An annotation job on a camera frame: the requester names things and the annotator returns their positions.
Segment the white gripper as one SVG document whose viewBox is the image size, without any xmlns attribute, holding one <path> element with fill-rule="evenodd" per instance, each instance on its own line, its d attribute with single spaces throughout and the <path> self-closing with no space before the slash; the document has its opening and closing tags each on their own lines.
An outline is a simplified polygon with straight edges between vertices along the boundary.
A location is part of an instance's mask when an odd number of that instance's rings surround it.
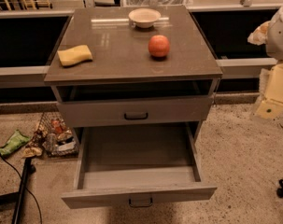
<svg viewBox="0 0 283 224">
<path fill-rule="evenodd" d="M 263 45 L 267 41 L 269 21 L 259 25 L 248 37 L 248 43 Z M 283 112 L 283 63 L 260 73 L 260 95 L 253 105 L 252 115 L 261 119 L 275 119 Z"/>
</svg>

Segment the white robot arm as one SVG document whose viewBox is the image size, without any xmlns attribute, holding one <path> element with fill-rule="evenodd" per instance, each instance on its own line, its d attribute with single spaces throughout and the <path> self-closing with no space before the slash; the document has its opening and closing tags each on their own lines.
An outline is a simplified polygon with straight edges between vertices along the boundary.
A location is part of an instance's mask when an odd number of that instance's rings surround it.
<svg viewBox="0 0 283 224">
<path fill-rule="evenodd" d="M 265 45 L 267 55 L 277 60 L 270 71 L 260 73 L 260 96 L 253 111 L 256 117 L 274 119 L 283 111 L 283 5 L 249 35 L 248 43 Z"/>
</svg>

